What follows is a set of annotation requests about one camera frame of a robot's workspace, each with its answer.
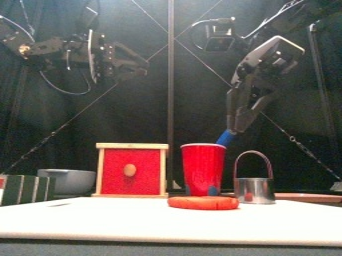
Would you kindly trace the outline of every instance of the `red plastic cup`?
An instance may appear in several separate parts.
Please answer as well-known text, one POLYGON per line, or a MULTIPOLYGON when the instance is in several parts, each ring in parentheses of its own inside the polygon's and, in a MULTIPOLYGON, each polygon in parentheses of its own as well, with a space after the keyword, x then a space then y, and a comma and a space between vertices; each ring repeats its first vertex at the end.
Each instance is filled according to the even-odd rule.
POLYGON ((210 143, 191 143, 181 147, 186 194, 189 196, 217 196, 225 166, 226 147, 210 143))

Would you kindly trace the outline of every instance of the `black curtain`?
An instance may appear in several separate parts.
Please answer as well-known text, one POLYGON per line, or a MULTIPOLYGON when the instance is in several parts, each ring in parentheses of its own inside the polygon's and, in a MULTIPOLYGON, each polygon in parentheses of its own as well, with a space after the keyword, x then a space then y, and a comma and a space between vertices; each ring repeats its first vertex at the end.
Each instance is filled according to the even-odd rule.
MULTIPOLYGON (((23 1, 36 41, 70 37, 87 1, 23 1)), ((150 60, 149 75, 126 81, 93 85, 85 96, 59 93, 42 79, 36 68, 0 45, 0 168, 8 170, 35 145, 63 125, 66 127, 12 169, 14 174, 36 174, 39 168, 97 171, 98 142, 167 143, 169 93, 169 1, 101 0, 98 31, 109 42, 118 41, 150 60)), ((286 1, 178 0, 175 1, 175 122, 174 178, 183 185, 179 147, 191 142, 215 142, 226 129, 226 93, 241 55, 229 51, 207 54, 194 49, 189 27, 199 19, 236 17, 237 31, 248 35, 286 1)), ((30 29, 19 1, 0 4, 0 15, 30 29)), ((341 15, 321 26, 320 54, 332 105, 334 129, 341 145, 341 15)), ((318 83, 313 67, 308 30, 286 38, 306 49, 298 67, 286 77, 286 93, 268 107, 272 120, 306 145, 317 157, 342 175, 340 151, 332 150, 318 83)), ((79 70, 47 73, 62 89, 87 89, 79 70)), ((336 181, 317 160, 290 142, 277 125, 262 115, 227 148, 223 187, 232 189, 237 156, 250 149, 262 151, 274 166, 280 190, 326 190, 336 181)), ((246 175, 265 175, 264 163, 250 157, 246 175)))

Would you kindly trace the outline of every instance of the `silver canister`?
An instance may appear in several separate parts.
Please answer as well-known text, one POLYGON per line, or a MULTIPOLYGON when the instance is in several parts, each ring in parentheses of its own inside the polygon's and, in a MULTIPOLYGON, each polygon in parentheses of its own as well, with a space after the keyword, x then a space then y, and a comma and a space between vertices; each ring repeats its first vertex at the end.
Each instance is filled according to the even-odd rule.
POLYGON ((234 163, 234 194, 241 203, 246 204, 274 204, 274 180, 273 167, 269 158, 256 150, 244 152, 234 163), (257 154, 261 156, 268 165, 268 178, 238 178, 238 162, 244 155, 257 154))

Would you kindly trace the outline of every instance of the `white table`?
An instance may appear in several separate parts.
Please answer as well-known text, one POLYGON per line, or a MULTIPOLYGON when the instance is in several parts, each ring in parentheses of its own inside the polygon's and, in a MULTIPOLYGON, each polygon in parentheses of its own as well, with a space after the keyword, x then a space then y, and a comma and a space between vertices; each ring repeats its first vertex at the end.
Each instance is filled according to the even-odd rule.
POLYGON ((0 208, 0 238, 342 247, 342 208, 277 201, 198 211, 167 199, 74 198, 0 208))

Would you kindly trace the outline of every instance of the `wooden box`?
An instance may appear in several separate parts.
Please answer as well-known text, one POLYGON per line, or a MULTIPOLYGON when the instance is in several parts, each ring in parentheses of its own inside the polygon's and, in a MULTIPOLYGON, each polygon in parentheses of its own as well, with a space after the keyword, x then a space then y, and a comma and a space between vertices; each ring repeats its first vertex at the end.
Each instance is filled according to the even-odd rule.
POLYGON ((97 143, 99 165, 93 196, 166 196, 167 144, 97 143))

